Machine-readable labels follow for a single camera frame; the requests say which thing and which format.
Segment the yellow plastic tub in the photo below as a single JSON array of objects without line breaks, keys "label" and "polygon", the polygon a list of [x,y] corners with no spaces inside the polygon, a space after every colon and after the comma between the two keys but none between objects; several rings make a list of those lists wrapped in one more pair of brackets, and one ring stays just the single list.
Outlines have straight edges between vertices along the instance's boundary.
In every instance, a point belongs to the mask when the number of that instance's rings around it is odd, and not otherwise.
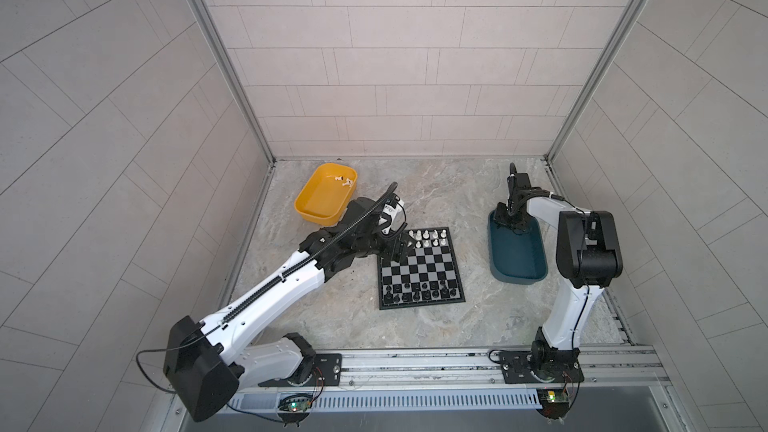
[{"label": "yellow plastic tub", "polygon": [[[343,176],[354,181],[344,186],[336,181]],[[302,188],[294,202],[296,212],[306,221],[322,227],[338,223],[356,190],[358,173],[355,169],[338,163],[320,165]]]}]

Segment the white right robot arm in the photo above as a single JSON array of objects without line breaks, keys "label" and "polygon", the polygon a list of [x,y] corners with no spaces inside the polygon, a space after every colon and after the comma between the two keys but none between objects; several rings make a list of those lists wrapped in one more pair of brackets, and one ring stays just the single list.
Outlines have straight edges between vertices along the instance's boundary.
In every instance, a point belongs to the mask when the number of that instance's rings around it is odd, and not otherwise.
[{"label": "white right robot arm", "polygon": [[488,218],[492,276],[505,283],[532,285],[548,274],[540,229],[557,232],[555,262],[560,288],[544,325],[528,352],[500,351],[508,383],[539,381],[579,384],[584,376],[578,356],[581,333],[596,300],[623,271],[613,215],[577,207],[561,195],[531,184],[514,165],[507,177],[509,197]]}]

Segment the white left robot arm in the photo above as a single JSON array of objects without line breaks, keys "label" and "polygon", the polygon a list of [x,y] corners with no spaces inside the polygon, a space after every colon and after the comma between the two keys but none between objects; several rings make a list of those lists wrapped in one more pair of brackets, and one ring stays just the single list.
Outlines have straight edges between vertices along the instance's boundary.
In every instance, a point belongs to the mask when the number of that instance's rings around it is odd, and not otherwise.
[{"label": "white left robot arm", "polygon": [[341,219],[306,237],[275,272],[200,321],[185,316],[169,331],[163,373],[195,422],[209,419],[243,388],[270,380],[307,380],[316,353],[298,333],[266,345],[253,340],[291,305],[320,288],[355,259],[402,259],[413,243],[393,222],[405,215],[391,183],[377,200],[352,200]]}]

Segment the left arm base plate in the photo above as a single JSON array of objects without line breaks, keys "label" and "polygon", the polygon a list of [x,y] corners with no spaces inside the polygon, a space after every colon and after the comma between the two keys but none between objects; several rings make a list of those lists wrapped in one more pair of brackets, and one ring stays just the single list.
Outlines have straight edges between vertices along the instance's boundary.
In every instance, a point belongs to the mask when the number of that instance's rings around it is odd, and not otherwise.
[{"label": "left arm base plate", "polygon": [[319,353],[311,366],[305,367],[304,362],[292,376],[283,379],[272,379],[259,383],[260,387],[309,387],[319,385],[338,386],[342,369],[340,353]]}]

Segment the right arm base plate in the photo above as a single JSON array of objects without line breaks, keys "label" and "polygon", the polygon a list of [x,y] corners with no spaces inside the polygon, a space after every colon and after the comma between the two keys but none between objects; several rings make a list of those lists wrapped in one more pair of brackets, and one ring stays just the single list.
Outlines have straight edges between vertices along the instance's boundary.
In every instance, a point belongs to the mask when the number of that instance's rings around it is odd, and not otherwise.
[{"label": "right arm base plate", "polygon": [[505,384],[581,383],[584,374],[573,350],[549,352],[500,350],[493,353]]}]

